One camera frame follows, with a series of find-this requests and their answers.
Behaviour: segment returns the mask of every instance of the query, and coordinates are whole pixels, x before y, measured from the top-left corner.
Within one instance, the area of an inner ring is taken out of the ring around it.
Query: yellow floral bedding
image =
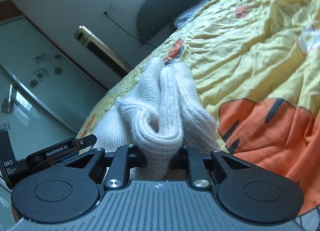
[[[165,58],[183,41],[178,61],[219,123],[222,149],[297,182],[297,223],[311,231],[320,222],[319,9],[320,0],[212,0],[149,56]],[[135,86],[147,60],[94,107],[78,137]]]

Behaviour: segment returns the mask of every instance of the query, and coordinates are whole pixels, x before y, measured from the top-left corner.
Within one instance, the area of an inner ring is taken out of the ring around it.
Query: black round joint cover
[[[90,210],[99,189],[82,169],[53,166],[21,180],[12,191],[19,216],[38,223],[70,221]]]
[[[259,167],[235,170],[218,188],[220,204],[240,219],[275,224],[294,219],[303,193],[293,181]]]

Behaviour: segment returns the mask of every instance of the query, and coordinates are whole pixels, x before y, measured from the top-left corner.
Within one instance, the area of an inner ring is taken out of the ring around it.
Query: brown wooden trim
[[[17,17],[25,17],[26,20],[36,28],[52,45],[57,48],[65,57],[72,61],[80,70],[82,70],[86,75],[88,75],[95,83],[99,84],[104,90],[109,91],[109,89],[104,86],[100,81],[93,77],[84,67],[82,67],[75,59],[68,55],[64,50],[62,50],[47,34],[45,34],[34,22],[32,22],[25,14],[23,14],[17,6],[11,0],[5,0],[0,2],[0,22],[10,20]]]
[[[23,16],[23,13],[10,0],[0,2],[0,23]]]

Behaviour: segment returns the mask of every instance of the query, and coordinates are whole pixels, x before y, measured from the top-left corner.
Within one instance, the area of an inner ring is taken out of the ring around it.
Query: electrical outlet
[[[108,12],[108,14],[113,14],[114,12],[117,11],[117,9],[118,8],[114,4],[111,4],[106,11]]]

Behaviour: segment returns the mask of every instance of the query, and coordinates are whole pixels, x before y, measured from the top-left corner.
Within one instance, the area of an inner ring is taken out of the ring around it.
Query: white cloth
[[[147,160],[146,168],[131,170],[130,178],[183,178],[168,171],[171,158],[182,144],[201,152],[218,150],[216,123],[203,109],[196,85],[185,63],[164,67],[160,58],[148,62],[135,88],[112,107],[93,133],[94,147],[106,152],[136,144]]]

